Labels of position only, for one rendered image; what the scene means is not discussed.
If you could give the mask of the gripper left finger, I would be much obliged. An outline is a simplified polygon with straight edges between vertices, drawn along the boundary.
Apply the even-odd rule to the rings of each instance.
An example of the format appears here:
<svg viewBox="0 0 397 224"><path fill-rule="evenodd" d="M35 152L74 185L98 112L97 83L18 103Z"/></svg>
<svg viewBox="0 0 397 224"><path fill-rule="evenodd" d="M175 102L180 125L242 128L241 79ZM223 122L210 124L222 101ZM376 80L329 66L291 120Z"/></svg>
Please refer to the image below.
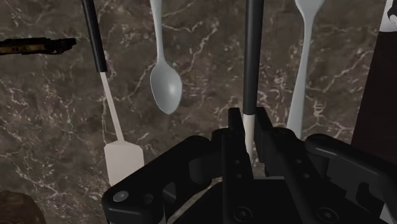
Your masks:
<svg viewBox="0 0 397 224"><path fill-rule="evenodd" d="M187 200L222 177L234 194L253 180L239 108L210 139L190 136L109 188L102 196L108 224L165 224Z"/></svg>

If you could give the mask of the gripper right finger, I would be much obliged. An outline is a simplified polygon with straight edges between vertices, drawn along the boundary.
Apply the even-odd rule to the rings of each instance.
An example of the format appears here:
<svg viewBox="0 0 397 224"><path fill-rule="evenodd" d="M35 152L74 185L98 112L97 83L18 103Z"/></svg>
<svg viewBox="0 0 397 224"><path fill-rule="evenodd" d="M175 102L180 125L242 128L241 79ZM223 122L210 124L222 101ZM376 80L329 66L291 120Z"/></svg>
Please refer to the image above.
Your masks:
<svg viewBox="0 0 397 224"><path fill-rule="evenodd" d="M397 165L325 134L305 140L256 109L254 143L267 176L280 176L293 205L289 224L397 224Z"/></svg>

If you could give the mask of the black handled white utensil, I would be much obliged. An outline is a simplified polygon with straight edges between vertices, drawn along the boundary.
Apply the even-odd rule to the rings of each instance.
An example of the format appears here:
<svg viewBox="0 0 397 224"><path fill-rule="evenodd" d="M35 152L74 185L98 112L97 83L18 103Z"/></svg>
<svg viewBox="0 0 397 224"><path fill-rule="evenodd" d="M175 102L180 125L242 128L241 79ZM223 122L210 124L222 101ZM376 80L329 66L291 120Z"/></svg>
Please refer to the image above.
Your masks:
<svg viewBox="0 0 397 224"><path fill-rule="evenodd" d="M264 0L246 0L242 108L246 151L250 157L250 161L252 161L253 157L254 123L258 94L263 9Z"/></svg>

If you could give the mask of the white cutlery piece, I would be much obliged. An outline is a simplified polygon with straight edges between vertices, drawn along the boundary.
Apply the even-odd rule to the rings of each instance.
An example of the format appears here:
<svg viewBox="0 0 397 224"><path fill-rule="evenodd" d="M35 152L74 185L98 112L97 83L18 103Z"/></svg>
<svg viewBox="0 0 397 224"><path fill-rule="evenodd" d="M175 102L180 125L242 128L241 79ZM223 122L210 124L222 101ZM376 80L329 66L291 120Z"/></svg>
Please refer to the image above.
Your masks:
<svg viewBox="0 0 397 224"><path fill-rule="evenodd" d="M303 19L303 45L300 65L291 99L287 128L292 130L299 139L302 135L307 66L312 37L312 26L315 16L324 2L325 0L295 0L295 4Z"/></svg>

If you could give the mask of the grey spoon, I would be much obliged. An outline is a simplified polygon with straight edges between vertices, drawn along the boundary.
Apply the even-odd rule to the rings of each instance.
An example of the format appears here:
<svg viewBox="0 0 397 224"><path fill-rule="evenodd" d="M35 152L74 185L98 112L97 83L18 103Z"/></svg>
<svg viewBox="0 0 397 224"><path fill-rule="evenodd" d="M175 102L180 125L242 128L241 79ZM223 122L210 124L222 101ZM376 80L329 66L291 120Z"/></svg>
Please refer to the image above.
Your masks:
<svg viewBox="0 0 397 224"><path fill-rule="evenodd" d="M183 84L180 75L168 65L162 37L162 0L150 0L155 30L157 61L150 75L151 91L158 108L169 115L181 102Z"/></svg>

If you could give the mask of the brown round object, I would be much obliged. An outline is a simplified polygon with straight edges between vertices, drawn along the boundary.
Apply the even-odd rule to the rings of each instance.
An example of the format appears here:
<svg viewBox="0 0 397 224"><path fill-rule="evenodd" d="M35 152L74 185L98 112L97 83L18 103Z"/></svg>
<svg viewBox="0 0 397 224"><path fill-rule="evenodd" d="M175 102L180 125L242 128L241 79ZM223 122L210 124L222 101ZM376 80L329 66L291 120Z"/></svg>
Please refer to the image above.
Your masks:
<svg viewBox="0 0 397 224"><path fill-rule="evenodd" d="M46 224L43 212L29 195L0 192L0 224Z"/></svg>

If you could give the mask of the black and gold oblong tool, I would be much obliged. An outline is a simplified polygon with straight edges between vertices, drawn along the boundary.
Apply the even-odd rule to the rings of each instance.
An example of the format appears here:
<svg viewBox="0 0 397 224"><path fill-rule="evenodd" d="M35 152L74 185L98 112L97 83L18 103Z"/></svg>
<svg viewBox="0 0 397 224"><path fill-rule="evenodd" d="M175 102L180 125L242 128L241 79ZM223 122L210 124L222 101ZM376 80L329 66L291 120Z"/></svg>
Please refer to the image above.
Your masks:
<svg viewBox="0 0 397 224"><path fill-rule="evenodd" d="M75 38L17 38L0 41L0 55L59 55L71 50L76 44Z"/></svg>

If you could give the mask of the black handled white spatula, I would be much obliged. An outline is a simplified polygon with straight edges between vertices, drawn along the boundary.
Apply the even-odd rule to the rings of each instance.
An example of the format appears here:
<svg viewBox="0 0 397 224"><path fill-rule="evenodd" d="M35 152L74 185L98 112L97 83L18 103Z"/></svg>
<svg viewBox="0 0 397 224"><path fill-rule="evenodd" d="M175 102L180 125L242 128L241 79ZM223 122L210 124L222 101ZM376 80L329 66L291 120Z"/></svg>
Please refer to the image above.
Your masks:
<svg viewBox="0 0 397 224"><path fill-rule="evenodd" d="M95 68L101 77L104 95L108 103L116 134L116 141L107 143L104 147L108 180L109 184L113 186L144 165L144 153L140 146L126 141L123 136L121 123L107 78L108 67L94 0L81 0L81 4L87 24Z"/></svg>

